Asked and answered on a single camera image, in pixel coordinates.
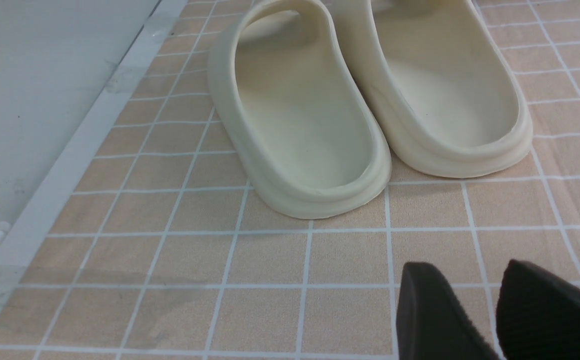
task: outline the floor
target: floor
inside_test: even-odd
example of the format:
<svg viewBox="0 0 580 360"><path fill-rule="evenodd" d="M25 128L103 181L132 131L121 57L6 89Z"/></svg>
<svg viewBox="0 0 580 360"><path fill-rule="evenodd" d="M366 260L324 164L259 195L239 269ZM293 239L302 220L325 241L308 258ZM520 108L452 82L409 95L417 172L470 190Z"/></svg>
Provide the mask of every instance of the floor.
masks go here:
<svg viewBox="0 0 580 360"><path fill-rule="evenodd" d="M0 312L0 360L394 359L406 261L436 264L496 346L511 258L580 287L580 0L478 0L534 147L484 178L393 159L360 209L302 221L251 188L207 50L253 0L191 0Z"/></svg>

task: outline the grout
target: grout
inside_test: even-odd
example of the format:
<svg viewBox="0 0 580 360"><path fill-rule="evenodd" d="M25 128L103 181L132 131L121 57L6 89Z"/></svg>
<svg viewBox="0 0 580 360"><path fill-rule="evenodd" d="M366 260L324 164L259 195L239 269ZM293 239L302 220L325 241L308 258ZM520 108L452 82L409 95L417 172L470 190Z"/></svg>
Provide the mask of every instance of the grout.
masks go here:
<svg viewBox="0 0 580 360"><path fill-rule="evenodd" d="M559 60L559 63L563 66L564 69L566 69L566 75L568 76L568 79L572 83L572 86L574 87L576 93L580 97L580 88L578 87L576 80L572 76L571 71L568 69L567 64L563 61L563 59L559 53L558 48L555 46L554 42L550 38L548 31L545 29L543 23L541 22L541 18L539 17L539 14L536 12L534 7L531 6L530 9L532 9L532 13L534 14L535 18L539 22L539 27L541 27L541 30L542 30L545 38L548 39L550 45L552 46L552 50L554 50L554 52L557 56L557 59ZM539 161L539 157L536 153L536 150L534 148L532 148L531 151L532 151L532 157L534 158L534 161L536 163L537 170L539 171L539 175L544 177L543 167L541 166L541 162ZM578 271L578 274L580 276L580 262L578 260L578 257L576 257L576 253L575 253L574 249L572 248L572 244L569 240L568 233L563 228L563 220L560 216L559 209L558 209L556 202L553 198L553 194L552 194L552 191L550 189L550 185L548 184L548 181L545 179L543 180L543 186L545 187L546 194L548 195L548 200L550 201L550 207L552 208L552 211L554 212L554 217L557 221L557 225L560 227L560 232L561 232L561 235L563 237L563 241L565 243L565 246L568 249L568 252L569 252L569 255L570 255L572 261L574 262L574 265L576 267L576 271Z"/></svg>
<svg viewBox="0 0 580 360"><path fill-rule="evenodd" d="M572 285L580 286L580 280L568 281ZM450 284L453 289L477 289L477 288L499 288L499 282L489 282L483 284L457 282ZM89 284L79 283L74 286L70 284L36 284L24 283L16 286L18 289L68 289L73 287L75 289L108 289L108 290L140 290L146 287L149 290L219 290L219 289L400 289L400 283L395 284Z"/></svg>
<svg viewBox="0 0 580 360"><path fill-rule="evenodd" d="M394 255L392 252L392 217L390 216L390 185L383 191L385 206L386 250L388 256L388 282L390 283L390 330L392 331L392 354L399 359L399 338L397 335L397 294L394 278Z"/></svg>
<svg viewBox="0 0 580 360"><path fill-rule="evenodd" d="M565 230L580 230L580 225L564 225ZM524 226L477 226L477 231L531 231L531 230L559 230L558 225L524 225ZM470 227L393 227L393 228L315 228L313 233L318 234L333 234L333 233L383 233L390 231L391 233L417 233L417 232L445 232L445 231L470 231ZM158 237L166 233L167 235L186 237L186 236L202 236L202 235L283 235L283 234L307 234L307 229L286 229L286 230L200 230L200 231L155 231L155 232L104 232L100 237L114 238L114 237ZM53 239L68 239L68 238L88 238L95 237L97 234L50 234L48 238Z"/></svg>
<svg viewBox="0 0 580 360"><path fill-rule="evenodd" d="M216 2L214 3L214 5L212 6L212 9L210 10L210 15L212 14L212 12L214 11L214 8L216 7ZM201 29L201 32L203 32L203 30L205 30L205 26L207 26L208 21L210 20L210 18L208 17L205 20L205 23L203 24L203 28ZM194 42L194 45L192 46L193 49L196 48L196 46L199 43L199 40L201 39L201 36L196 36L196 40ZM181 73L179 73L179 75L176 76L175 81L172 84L172 88L170 89L169 93L168 93L168 98L170 98L170 96L172 96L174 89L176 88L176 84L179 82L179 80L181 79L181 74L183 73L184 69L187 67L187 64L189 63L191 59L191 56L188 56L187 59L185 60L185 63L181 69ZM157 113L151 127L150 130L148 130L148 135L146 136L146 141L143 143L143 146L145 145L145 143L147 142L148 137L150 136L150 133L152 132L152 129L154 129L154 125L157 123L157 120L160 118L161 113L163 112L163 110L166 107L167 104L167 100L163 101L163 104L161 104L161 107L159 109L159 112ZM187 187L187 183L190 180L190 175L192 173L192 169L194 168L194 165L196 163L196 159L198 158L198 153L201 150L201 146L203 145L203 141L205 140L205 135L208 132L208 129L210 128L210 121L212 121L212 117L214 117L214 112L216 111L216 109L214 109L214 107L212 108L212 110L210 110L210 114L207 118L207 121L205 121L205 129L203 129L203 133L201 134L201 138L199 139L199 143L196 145L196 151L194 153L194 155L192 156L192 160L190 162L190 166L187 169L187 173L185 174L185 179L184 182L180 188L180 191L178 192L178 196L176 198L176 201L173 205L173 208L170 212L169 218L168 218L168 223L166 225L166 230L163 233L163 235L161 235L161 239L159 241L159 245L157 246L157 250L154 253L154 256L152 258L152 263L150 264L150 269L148 270L148 274L145 276L145 281L143 284L143 287L141 288L141 292L139 293L139 296L136 300L136 305L134 306L134 310L132 311L132 316L130 317L130 321L128 322L127 328L125 330L125 334L123 335L123 340L121 341L121 346L120 349L125 348L125 345L127 344L127 341L130 337L130 334L132 332L132 328L134 328L134 322L136 321L136 317L139 313L139 309L141 308L141 303L143 302L143 298L145 296L145 292L147 291L147 287L148 284L150 284L150 279L152 278L152 273L154 271L155 266L157 265L157 262L159 260L159 256L161 253L161 250L163 249L163 245L166 241L166 238L168 237L168 232L169 229L172 225L172 222L174 221L175 215L176 215L176 211L178 210L179 204L181 202L181 199L183 198L183 194L185 192L185 188ZM139 155L137 154L137 156L134 159L134 163L136 164L137 159L139 158ZM121 186L121 189L123 189L125 187L125 182L123 183L123 185ZM116 353L116 360L120 360L121 356L122 356L122 352L118 351Z"/></svg>
<svg viewBox="0 0 580 360"><path fill-rule="evenodd" d="M308 240L305 247L305 258L303 261L303 284L301 285L301 303L299 305L299 322L296 330L296 355L295 360L301 360L301 350L303 348L303 324L305 321L305 301L308 296L308 281L310 279L310 255L312 253L312 237L314 220L308 224Z"/></svg>
<svg viewBox="0 0 580 360"><path fill-rule="evenodd" d="M541 167L541 162L539 161L539 156L536 154L536 150L534 150L534 147L532 147L530 149L530 153L532 154L532 158L534 159L534 162L536 164L537 170L539 171L539 174L543 175L543 168ZM548 180L545 179L545 177L543 176L543 179L541 180L541 182L543 183L545 193L548 196L548 202L550 203L550 207L552 208L552 212L554 214L554 218L556 219L557 226L559 228L561 237L563 238L563 242L564 242L566 248L568 249L568 253L570 255L570 258L572 259L572 262L574 263L576 271L578 272L578 275L580 276L580 262L578 260L578 257L576 257L576 253L574 252L574 249L572 248L572 244L569 241L569 236L568 236L568 233L566 231L566 227L563 225L563 220L561 218L559 208L557 207L557 203L554 200L554 196L552 194L552 190L550 189L550 185L548 184Z"/></svg>
<svg viewBox="0 0 580 360"><path fill-rule="evenodd" d="M568 76L568 79L572 83L572 86L574 87L576 94L580 98L580 88L578 87L576 80L572 76L571 70L568 68L567 64L565 63L565 61L561 57L561 54L560 54L556 44L552 41L552 39L550 38L550 35L548 34L548 31L545 29L545 26L543 25L543 21L541 21L539 14L536 12L536 9L534 9L534 7L530 4L530 0L526 0L526 3L528 5L530 5L530 9L532 10L534 17L537 19L539 27L541 28L541 31L543 32L543 35L545 36L546 39L548 39L548 43L552 47L552 50L554 51L554 53L557 57L557 60L559 60L559 63L561 64L563 70L565 71L566 75Z"/></svg>
<svg viewBox="0 0 580 360"><path fill-rule="evenodd" d="M562 134L562 135L541 135L537 136L537 139L560 139L564 137L571 137L570 134ZM219 153L219 154L235 154L235 152L211 152L211 153ZM179 153L179 154L158 154L154 155L153 153L140 153L139 155L151 155L151 156L193 156L193 155L206 155L207 152L187 152L187 153ZM439 178L438 180L412 180L412 181L391 181L388 183L390 186L408 186L408 185L443 185L443 184L461 184L461 183L512 183L512 182L531 182L535 180L542 180L543 178L549 180L580 180L580 175L567 175L567 176L559 176L559 175L545 175L545 176L524 176L524 177L493 177L493 178L473 178L473 179L466 179L466 180L454 180L454 179L445 179ZM190 187L186 188L184 192L209 192L209 191L243 191L243 190L253 190L253 186L209 186L209 187ZM97 195L97 194L160 194L160 193L173 193L179 192L181 189L179 188L167 188L167 189L118 189L118 190L93 190L93 191L75 191L72 194L75 196L84 196L84 195Z"/></svg>
<svg viewBox="0 0 580 360"><path fill-rule="evenodd" d="M465 203L465 210L468 214L468 224L470 225L470 232L472 233L472 242L474 245L474 251L477 255L477 262L479 263L479 272L481 275L481 282L484 285L484 291L486 293L486 303L488 306L488 318L490 325L490 332L492 333L492 339L494 341L495 351L499 357L503 357L503 350L498 343L498 335L496 334L496 316L495 316L495 306L492 301L492 291L488 287L488 273L486 271L485 261L483 260L483 254L481 253L481 246L479 244L479 235L477 234L476 226L474 223L474 215L472 213L472 207L470 206L470 198L468 196L468 187L465 182L461 183L461 192L463 193L463 202Z"/></svg>
<svg viewBox="0 0 580 360"><path fill-rule="evenodd" d="M223 271L223 280L221 281L221 286L219 287L219 294L216 298L216 305L214 307L214 314L212 315L212 321L210 322L210 328L208 330L208 337L205 341L205 354L203 355L203 360L207 360L212 346L212 339L214 338L214 330L216 328L216 323L219 319L219 310L221 310L221 301L223 301L223 294L228 284L228 275L230 275L230 266L232 265L232 257L234 256L234 249L237 246L237 240L239 239L239 229L241 228L241 223L243 221L243 213L245 212L246 202L248 201L248 189L243 192L243 198L241 198L241 206L239 208L239 216L237 218L237 225L235 226L234 236L232 237L232 245L230 246L230 252L228 253L228 259L225 264L225 270Z"/></svg>

